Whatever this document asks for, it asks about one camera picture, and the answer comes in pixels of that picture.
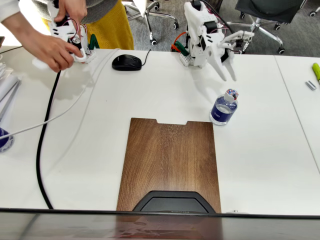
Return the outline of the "person right hand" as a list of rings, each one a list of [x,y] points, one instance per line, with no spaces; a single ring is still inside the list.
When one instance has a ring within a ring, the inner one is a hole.
[[[81,51],[71,43],[43,34],[39,34],[26,48],[56,73],[73,65],[74,58],[71,54],[74,54],[78,58],[83,57]]]

